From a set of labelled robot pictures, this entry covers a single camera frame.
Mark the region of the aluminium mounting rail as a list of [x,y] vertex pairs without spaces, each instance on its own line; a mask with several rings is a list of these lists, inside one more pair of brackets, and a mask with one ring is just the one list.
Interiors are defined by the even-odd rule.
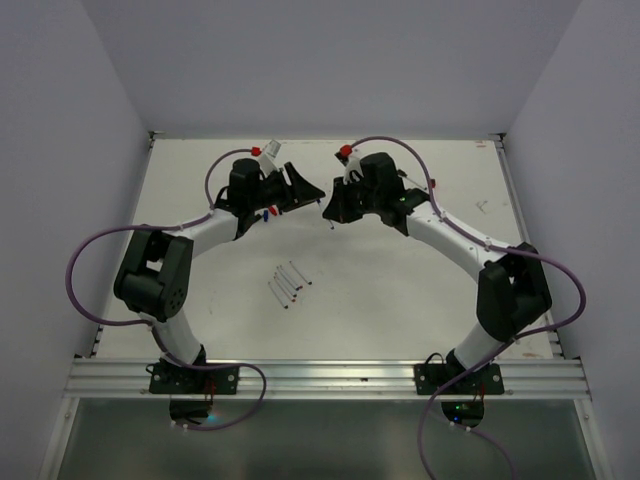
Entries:
[[[67,398],[148,399],[151,359],[88,358],[72,363]],[[415,360],[255,360],[267,379],[267,400],[426,400],[426,375]],[[463,395],[450,390],[440,400],[584,400],[590,391],[577,360],[499,360],[500,371]]]

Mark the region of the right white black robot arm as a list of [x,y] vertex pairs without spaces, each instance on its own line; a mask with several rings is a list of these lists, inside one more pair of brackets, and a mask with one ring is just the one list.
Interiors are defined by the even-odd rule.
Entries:
[[488,237],[477,244],[445,222],[432,196],[406,188],[393,158],[384,152],[363,158],[349,146],[336,154],[345,167],[333,181],[333,192],[323,217],[340,224],[376,214],[383,224],[421,241],[462,268],[477,285],[476,325],[445,357],[442,381],[451,389],[468,392],[481,380],[477,365],[506,345],[552,306],[537,250],[528,243],[516,247]]

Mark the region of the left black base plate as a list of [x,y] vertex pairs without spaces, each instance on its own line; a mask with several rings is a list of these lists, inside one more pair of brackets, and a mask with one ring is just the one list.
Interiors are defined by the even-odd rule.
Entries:
[[239,380],[237,366],[199,371],[158,361],[148,364],[149,392],[168,395],[235,395]]

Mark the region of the red cap pen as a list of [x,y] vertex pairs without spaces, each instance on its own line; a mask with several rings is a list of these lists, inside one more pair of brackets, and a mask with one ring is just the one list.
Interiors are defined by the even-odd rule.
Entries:
[[305,282],[294,272],[290,265],[284,265],[283,267],[296,281],[298,281],[304,287]]

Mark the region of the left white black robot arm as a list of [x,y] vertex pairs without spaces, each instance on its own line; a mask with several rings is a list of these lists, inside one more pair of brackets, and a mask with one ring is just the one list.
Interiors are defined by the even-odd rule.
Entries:
[[228,185],[213,210],[192,226],[143,225],[131,236],[114,282],[116,298],[147,325],[165,361],[175,365],[172,379],[185,392],[201,390],[208,379],[204,347],[194,336],[183,306],[192,261],[214,247],[241,238],[258,213],[275,206],[284,213],[325,197],[287,162],[269,173],[248,158],[233,163]]

